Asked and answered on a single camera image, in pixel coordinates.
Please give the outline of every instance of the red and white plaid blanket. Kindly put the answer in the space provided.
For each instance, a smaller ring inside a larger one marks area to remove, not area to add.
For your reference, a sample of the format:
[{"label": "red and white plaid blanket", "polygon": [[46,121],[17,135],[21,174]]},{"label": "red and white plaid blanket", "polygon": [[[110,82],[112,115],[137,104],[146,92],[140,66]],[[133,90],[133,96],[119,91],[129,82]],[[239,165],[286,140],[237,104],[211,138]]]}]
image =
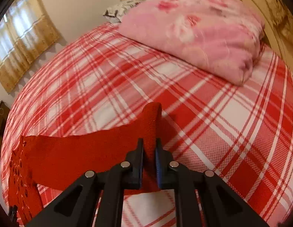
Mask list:
[{"label": "red and white plaid blanket", "polygon": [[[162,104],[165,149],[214,170],[270,226],[293,207],[293,75],[268,47],[243,87],[121,36],[106,23],[43,66],[16,98],[1,151],[3,196],[19,135],[65,137],[120,126]],[[44,206],[59,191],[39,185]],[[122,226],[175,226],[173,191],[127,196]]]}]

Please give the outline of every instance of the red towel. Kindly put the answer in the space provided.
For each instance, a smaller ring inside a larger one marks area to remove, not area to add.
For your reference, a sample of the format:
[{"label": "red towel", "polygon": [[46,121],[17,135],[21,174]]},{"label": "red towel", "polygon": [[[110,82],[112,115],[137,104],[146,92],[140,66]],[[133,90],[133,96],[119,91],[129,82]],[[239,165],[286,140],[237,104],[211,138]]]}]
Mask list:
[{"label": "red towel", "polygon": [[64,190],[88,170],[103,172],[122,162],[126,153],[136,149],[138,138],[144,140],[143,187],[125,194],[158,191],[154,150],[161,105],[147,104],[137,120],[110,130],[65,138],[20,136],[20,145],[10,162],[9,205],[17,205],[24,224],[36,216],[43,204],[37,184]]}]

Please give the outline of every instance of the pink floral pillowcase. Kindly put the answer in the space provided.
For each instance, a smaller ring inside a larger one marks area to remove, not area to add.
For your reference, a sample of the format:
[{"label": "pink floral pillowcase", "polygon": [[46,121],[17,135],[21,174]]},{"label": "pink floral pillowcase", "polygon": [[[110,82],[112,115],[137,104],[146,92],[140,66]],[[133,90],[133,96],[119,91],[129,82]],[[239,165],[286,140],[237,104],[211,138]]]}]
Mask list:
[{"label": "pink floral pillowcase", "polygon": [[242,85],[259,57],[263,19],[240,0],[146,0],[119,32]]}]

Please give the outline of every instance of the silver rivet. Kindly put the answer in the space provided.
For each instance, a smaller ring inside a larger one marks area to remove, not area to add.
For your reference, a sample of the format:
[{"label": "silver rivet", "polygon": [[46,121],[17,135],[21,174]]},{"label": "silver rivet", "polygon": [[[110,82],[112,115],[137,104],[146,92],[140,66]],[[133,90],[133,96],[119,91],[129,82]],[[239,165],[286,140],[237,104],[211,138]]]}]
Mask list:
[{"label": "silver rivet", "polygon": [[213,177],[215,175],[215,173],[212,170],[207,170],[207,171],[205,171],[205,175],[207,177]]},{"label": "silver rivet", "polygon": [[126,168],[126,167],[129,167],[130,162],[128,162],[128,161],[123,161],[123,162],[121,162],[120,165],[121,165],[121,167]]},{"label": "silver rivet", "polygon": [[171,161],[171,162],[169,163],[169,165],[170,165],[171,167],[178,167],[178,166],[179,166],[179,163],[178,163],[177,161]]},{"label": "silver rivet", "polygon": [[87,171],[84,175],[86,176],[86,177],[93,177],[94,176],[94,172],[93,171]]}]

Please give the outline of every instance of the clamp jaw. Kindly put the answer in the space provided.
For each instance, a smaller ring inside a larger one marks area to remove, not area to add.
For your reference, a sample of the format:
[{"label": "clamp jaw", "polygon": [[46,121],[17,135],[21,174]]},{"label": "clamp jaw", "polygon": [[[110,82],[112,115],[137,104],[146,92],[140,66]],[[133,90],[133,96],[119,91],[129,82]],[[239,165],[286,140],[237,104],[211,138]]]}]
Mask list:
[{"label": "clamp jaw", "polygon": [[268,227],[267,223],[212,170],[189,170],[173,160],[156,141],[157,184],[174,189],[178,227],[202,227],[199,202],[207,227]]},{"label": "clamp jaw", "polygon": [[[268,227],[213,171],[199,173],[174,161],[160,139],[156,140],[155,157],[158,187],[175,191],[177,227],[203,226],[199,202],[207,227]],[[120,227],[124,190],[141,188],[142,169],[143,140],[139,139],[125,161],[106,172],[87,171],[26,227],[90,227],[102,191],[95,227]]]}]

